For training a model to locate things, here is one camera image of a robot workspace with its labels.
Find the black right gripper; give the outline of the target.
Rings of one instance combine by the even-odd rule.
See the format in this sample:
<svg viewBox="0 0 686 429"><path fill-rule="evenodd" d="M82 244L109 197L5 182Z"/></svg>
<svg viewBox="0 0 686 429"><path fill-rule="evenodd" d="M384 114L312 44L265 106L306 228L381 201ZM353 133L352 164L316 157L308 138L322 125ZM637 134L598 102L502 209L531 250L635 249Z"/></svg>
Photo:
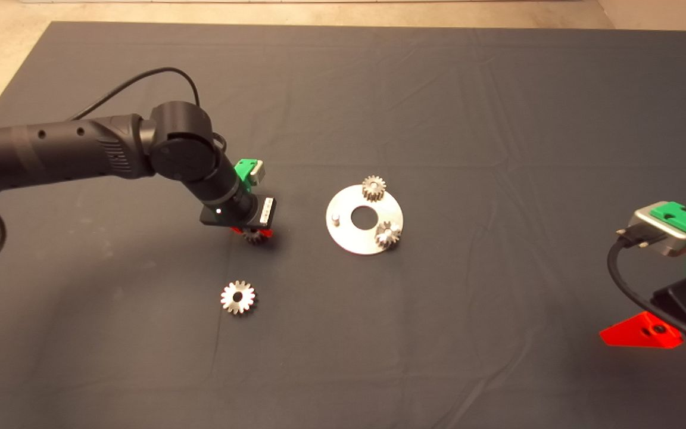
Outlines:
<svg viewBox="0 0 686 429"><path fill-rule="evenodd" d="M655 291L653 304L686 323L686 279ZM610 347L676 348L684 343L677 328L646 310L602 329L599 336Z"/></svg>

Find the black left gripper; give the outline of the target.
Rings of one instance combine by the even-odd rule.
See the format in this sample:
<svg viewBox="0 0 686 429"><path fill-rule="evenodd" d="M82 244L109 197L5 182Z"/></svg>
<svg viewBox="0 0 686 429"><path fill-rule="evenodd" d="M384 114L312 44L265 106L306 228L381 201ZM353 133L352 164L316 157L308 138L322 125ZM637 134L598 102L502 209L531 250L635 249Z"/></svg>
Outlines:
<svg viewBox="0 0 686 429"><path fill-rule="evenodd" d="M220 206L204 206L199 214L199 222L211 227L230 228L239 235L244 234L245 230L256 230L256 236L269 239L274 236L270 228L276 213L277 199L274 197L242 194Z"/></svg>

